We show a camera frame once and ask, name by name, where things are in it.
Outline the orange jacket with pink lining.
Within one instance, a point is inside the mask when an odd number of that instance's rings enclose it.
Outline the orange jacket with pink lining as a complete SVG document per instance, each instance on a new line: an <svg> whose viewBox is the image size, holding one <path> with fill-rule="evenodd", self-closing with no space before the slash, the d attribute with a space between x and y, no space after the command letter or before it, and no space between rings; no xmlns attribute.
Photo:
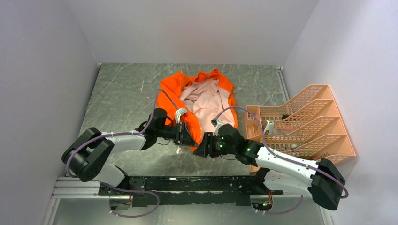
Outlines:
<svg viewBox="0 0 398 225"><path fill-rule="evenodd" d="M197 144L201 143L205 132L214 132L211 120L218 113L222 113L221 121L238 128L237 113L232 109L236 105L235 87L218 69L209 73L199 72L196 76L176 72L163 78L159 88L157 107L165 109L171 119L175 118L177 109L186 108L187 113L181 120Z"/></svg>

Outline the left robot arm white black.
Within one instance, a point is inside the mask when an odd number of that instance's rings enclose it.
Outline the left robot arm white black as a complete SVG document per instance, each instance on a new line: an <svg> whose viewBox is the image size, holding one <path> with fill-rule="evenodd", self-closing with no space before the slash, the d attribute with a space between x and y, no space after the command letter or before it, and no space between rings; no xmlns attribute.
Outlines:
<svg viewBox="0 0 398 225"><path fill-rule="evenodd" d="M129 150L146 150L157 143L158 138L172 140L176 145L197 147L198 144L189 134L186 122L172 122L166 110L155 108L148 121L138 129L129 132L100 132L91 127L85 130L63 153L61 160L68 165L67 171L82 182L97 180L111 185L118 195L131 190L131 178L121 168L107 164L112 153Z"/></svg>

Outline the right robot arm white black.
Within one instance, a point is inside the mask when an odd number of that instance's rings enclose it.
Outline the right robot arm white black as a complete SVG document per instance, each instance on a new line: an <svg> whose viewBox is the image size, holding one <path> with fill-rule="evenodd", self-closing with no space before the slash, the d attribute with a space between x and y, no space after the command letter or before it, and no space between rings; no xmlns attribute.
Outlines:
<svg viewBox="0 0 398 225"><path fill-rule="evenodd" d="M328 210L337 210L340 200L348 197L345 179L330 160L322 158L318 162L278 152L263 143L245 139L229 124L219 127L216 133L206 132L193 154L204 158L231 154L242 164L269 169L271 174L253 182L258 194L268 190L294 192L310 196Z"/></svg>

